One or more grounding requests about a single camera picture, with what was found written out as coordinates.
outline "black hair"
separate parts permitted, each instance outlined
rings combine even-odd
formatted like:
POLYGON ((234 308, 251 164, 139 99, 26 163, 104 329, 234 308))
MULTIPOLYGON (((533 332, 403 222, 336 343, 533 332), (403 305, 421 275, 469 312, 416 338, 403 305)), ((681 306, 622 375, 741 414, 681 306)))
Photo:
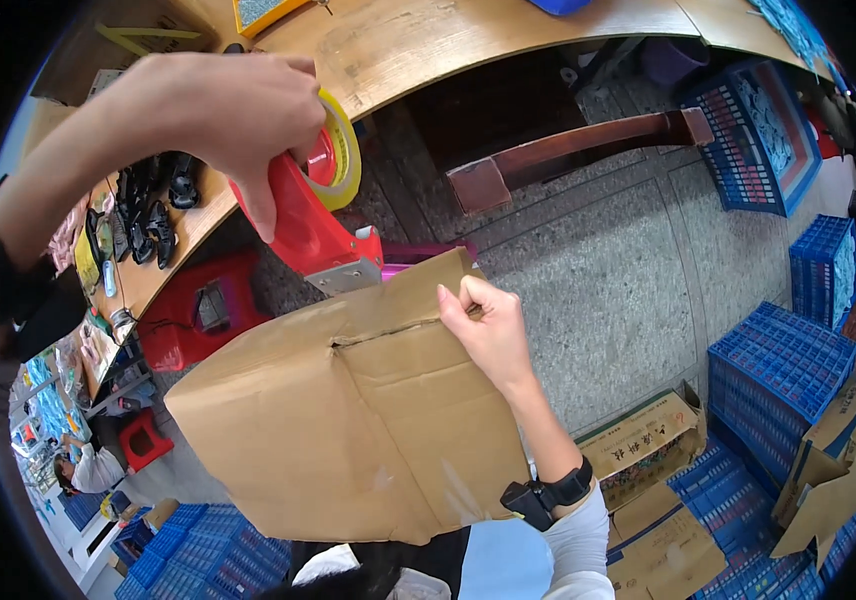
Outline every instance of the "black hair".
POLYGON ((299 585, 282 583, 263 591, 253 600, 385 600, 401 578, 401 566, 394 561, 370 560, 340 573, 321 575, 299 585))
POLYGON ((51 462, 51 468, 54 470, 54 479, 57 480, 58 485, 61 486, 62 491, 64 491, 65 496, 74 496, 77 494, 74 486, 71 485, 71 479, 65 476, 62 471, 62 463, 67 461, 64 456, 61 454, 57 454, 54 456, 54 460, 51 462))

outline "concrete floor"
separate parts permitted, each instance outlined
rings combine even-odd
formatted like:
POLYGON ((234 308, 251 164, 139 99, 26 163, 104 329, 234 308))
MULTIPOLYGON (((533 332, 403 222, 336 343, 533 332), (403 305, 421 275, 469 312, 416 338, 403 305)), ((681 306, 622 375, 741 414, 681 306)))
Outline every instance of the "concrete floor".
MULTIPOLYGON (((589 123, 672 108, 641 78, 583 90, 589 123)), ((362 146, 362 191, 340 217, 375 224, 397 242, 474 242, 482 270, 522 298, 532 362, 572 434, 587 431, 682 379, 707 398, 708 346, 763 300, 790 306, 788 246, 820 212, 844 215, 854 165, 826 161, 794 216, 724 212, 698 150, 632 150, 466 218, 448 195, 402 102, 375 115, 362 146)), ((244 244, 254 231, 240 211, 193 261, 244 244)), ((253 282, 275 315, 322 295, 265 247, 253 282)), ((183 373, 157 373, 164 394, 183 373)), ((165 410, 160 429, 175 448, 122 484, 132 499, 229 501, 165 410)))

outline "tape roll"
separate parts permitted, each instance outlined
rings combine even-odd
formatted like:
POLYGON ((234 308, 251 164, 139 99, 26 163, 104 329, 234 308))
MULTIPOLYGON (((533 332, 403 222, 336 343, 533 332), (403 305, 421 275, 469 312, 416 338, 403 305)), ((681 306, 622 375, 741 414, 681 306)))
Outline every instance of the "tape roll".
POLYGON ((358 194, 358 186, 362 181, 362 152, 358 148, 358 138, 349 116, 334 96, 324 89, 319 90, 317 96, 324 106, 323 129, 331 140, 335 168, 331 182, 327 185, 314 181, 307 174, 304 174, 304 178, 327 210, 343 209, 358 194))

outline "red tape dispenser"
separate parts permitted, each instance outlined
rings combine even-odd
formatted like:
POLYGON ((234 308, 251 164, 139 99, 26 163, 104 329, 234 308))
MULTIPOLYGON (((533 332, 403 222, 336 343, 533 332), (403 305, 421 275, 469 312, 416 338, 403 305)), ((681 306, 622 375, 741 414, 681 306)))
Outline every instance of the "red tape dispenser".
MULTIPOLYGON (((268 246, 306 282, 334 296, 380 283, 384 256, 373 226, 352 235, 331 215, 358 193, 361 151, 338 102, 326 90, 318 97, 327 116, 308 159, 308 174, 288 152, 267 165, 278 215, 274 241, 268 246)), ((234 181, 230 184, 244 216, 251 220, 241 191, 234 181)))

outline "black wristwatch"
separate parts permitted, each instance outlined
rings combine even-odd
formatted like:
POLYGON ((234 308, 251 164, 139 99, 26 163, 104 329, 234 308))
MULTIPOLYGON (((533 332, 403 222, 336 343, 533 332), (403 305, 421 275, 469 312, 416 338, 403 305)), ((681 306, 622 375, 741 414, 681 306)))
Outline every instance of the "black wristwatch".
POLYGON ((571 506, 591 491, 591 477, 594 472, 587 457, 581 458, 581 467, 554 483, 541 480, 529 481, 522 485, 512 481, 501 494, 501 504, 518 517, 528 522, 538 531, 548 531, 555 522, 551 515, 557 506, 571 506))

